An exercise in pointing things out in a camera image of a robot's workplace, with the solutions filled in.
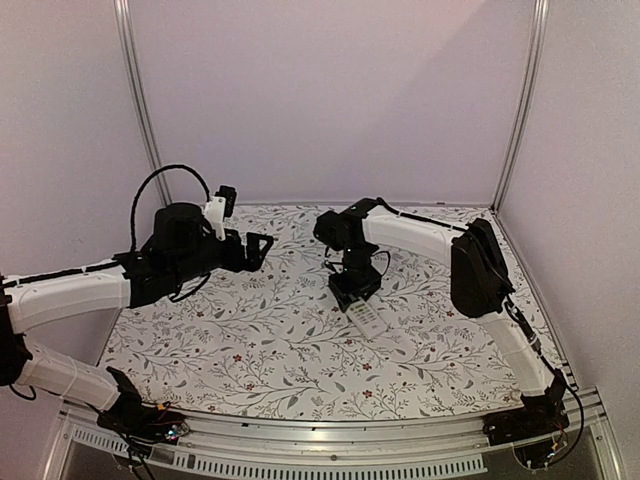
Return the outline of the white remote control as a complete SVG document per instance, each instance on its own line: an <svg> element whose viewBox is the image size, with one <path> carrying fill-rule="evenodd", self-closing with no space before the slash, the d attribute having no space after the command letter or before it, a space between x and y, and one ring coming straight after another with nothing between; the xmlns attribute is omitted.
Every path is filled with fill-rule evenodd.
<svg viewBox="0 0 640 480"><path fill-rule="evenodd" d="M375 339L388 330L387 323L381 318L378 312L363 299L353 302L347 308L346 315L368 340Z"/></svg>

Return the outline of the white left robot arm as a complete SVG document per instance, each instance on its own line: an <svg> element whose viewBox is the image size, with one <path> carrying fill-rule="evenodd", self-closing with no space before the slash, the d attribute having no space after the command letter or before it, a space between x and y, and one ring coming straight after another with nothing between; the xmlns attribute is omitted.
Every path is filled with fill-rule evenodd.
<svg viewBox="0 0 640 480"><path fill-rule="evenodd" d="M225 227L232 209L222 197L204 206L174 203L155 214L142 247L109 261L1 283L1 384L38 388L108 411L128 434L148 426L148 412L127 376L79 362L35 342L27 331L102 310L135 309L163 298L186 299L184 284L216 269L256 272L274 239Z"/></svg>

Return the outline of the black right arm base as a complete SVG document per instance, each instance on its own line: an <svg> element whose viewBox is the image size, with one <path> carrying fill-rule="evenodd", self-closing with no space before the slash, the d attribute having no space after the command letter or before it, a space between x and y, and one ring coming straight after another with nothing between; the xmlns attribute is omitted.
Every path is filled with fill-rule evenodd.
<svg viewBox="0 0 640 480"><path fill-rule="evenodd" d="M522 395L522 407L485 415L482 431L489 445L518 442L567 428L563 395L563 387L549 387L543 395Z"/></svg>

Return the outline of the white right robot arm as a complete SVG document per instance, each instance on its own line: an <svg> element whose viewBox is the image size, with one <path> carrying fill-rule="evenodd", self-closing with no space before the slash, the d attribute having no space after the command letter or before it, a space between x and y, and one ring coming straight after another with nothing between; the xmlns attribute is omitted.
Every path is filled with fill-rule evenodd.
<svg viewBox="0 0 640 480"><path fill-rule="evenodd" d="M476 218L456 226L396 210L381 198L364 198L341 212L322 213L313 235L342 255L328 284L343 312L364 304L380 288L382 275L372 258L382 246L447 267L453 307L489 333L516 376L526 405L518 412L517 427L537 436L554 422L554 405L563 399L566 381L544 357L538 335L511 298L515 287L489 221Z"/></svg>

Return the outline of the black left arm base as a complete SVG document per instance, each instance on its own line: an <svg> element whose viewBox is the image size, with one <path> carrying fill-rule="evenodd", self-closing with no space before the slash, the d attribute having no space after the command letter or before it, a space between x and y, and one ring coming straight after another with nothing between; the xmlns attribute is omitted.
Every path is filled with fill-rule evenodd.
<svg viewBox="0 0 640 480"><path fill-rule="evenodd" d="M119 396L108 410L98 414L98 426L151 444L176 444L189 433L185 416L174 411L170 401L145 404L122 371L108 367L107 372L114 378Z"/></svg>

